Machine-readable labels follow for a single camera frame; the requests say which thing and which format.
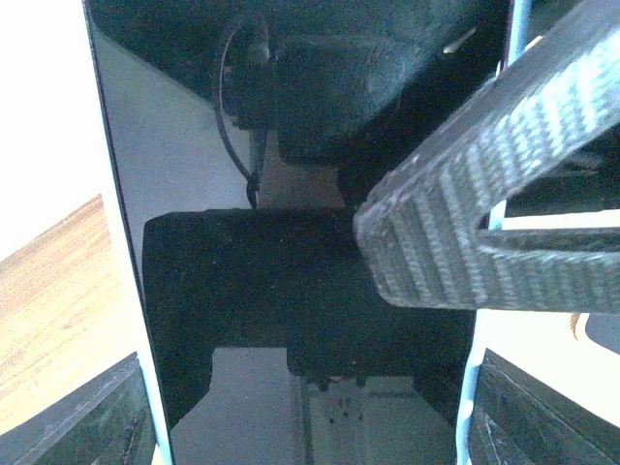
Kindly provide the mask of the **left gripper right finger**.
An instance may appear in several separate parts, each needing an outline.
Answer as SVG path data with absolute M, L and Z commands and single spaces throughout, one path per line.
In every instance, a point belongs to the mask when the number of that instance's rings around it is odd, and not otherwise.
M 619 427 L 487 350 L 469 453 L 473 464 L 617 464 Z

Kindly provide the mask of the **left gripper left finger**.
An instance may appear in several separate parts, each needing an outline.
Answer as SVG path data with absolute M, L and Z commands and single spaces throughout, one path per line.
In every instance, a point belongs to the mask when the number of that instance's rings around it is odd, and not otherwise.
M 135 353 L 1 435 L 3 464 L 149 464 L 156 445 Z

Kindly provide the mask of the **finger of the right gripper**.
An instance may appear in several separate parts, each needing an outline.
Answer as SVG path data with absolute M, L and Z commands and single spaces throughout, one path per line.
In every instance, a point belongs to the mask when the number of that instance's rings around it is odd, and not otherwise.
M 354 218 L 401 307 L 615 310 L 615 229 L 489 231 L 501 200 L 619 121 L 619 5 L 584 1 L 388 173 Z

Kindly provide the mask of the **purple smartphone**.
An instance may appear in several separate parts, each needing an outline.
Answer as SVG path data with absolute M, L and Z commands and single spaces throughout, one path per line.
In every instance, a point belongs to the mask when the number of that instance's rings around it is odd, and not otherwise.
M 353 216 L 490 77 L 506 1 L 89 1 L 176 464 L 452 464 L 475 315 L 377 293 Z

